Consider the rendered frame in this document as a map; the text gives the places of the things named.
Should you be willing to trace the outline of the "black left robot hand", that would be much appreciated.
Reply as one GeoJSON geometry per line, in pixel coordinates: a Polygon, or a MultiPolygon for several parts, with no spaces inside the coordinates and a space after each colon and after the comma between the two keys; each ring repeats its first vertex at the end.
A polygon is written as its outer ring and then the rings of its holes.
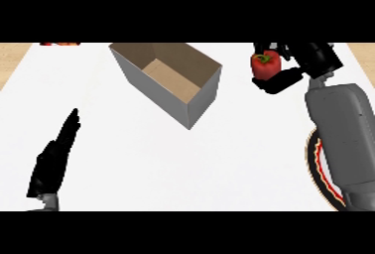
{"type": "Polygon", "coordinates": [[[74,109],[64,123],[58,138],[52,140],[37,157],[30,179],[27,197],[56,194],[65,177],[69,152],[81,128],[78,109],[74,109]]]}

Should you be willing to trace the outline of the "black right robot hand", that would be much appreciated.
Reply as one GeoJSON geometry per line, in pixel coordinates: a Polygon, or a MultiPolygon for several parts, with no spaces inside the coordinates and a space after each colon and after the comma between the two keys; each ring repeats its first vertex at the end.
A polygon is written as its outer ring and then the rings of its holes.
{"type": "Polygon", "coordinates": [[[317,79],[343,67],[331,43],[254,43],[255,54],[276,51],[281,56],[281,72],[269,79],[253,78],[257,87],[278,94],[300,82],[303,75],[317,79]]]}

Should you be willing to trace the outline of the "red bell pepper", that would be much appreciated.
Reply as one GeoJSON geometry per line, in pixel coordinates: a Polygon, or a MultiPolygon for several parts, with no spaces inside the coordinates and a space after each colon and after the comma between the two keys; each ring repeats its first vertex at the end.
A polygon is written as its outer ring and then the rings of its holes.
{"type": "Polygon", "coordinates": [[[276,51],[264,51],[251,57],[254,78],[269,80],[282,71],[282,59],[276,51]]]}

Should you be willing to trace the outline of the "open cardboard box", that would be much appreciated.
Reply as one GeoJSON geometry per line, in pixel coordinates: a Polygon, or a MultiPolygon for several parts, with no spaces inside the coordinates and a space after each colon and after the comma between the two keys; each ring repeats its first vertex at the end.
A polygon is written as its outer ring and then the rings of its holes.
{"type": "Polygon", "coordinates": [[[217,97],[223,66],[186,43],[112,43],[129,83],[188,130],[217,97]]]}

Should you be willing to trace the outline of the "patterned plate with red rim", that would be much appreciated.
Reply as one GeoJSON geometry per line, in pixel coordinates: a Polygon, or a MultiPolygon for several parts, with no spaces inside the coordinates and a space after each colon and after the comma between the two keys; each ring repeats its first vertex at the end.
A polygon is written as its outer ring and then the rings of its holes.
{"type": "Polygon", "coordinates": [[[319,138],[317,130],[313,129],[304,147],[304,160],[307,165],[307,171],[310,174],[312,182],[317,188],[317,191],[326,200],[328,204],[337,211],[346,211],[346,202],[343,195],[337,192],[329,182],[320,164],[322,154],[322,141],[319,138]]]}

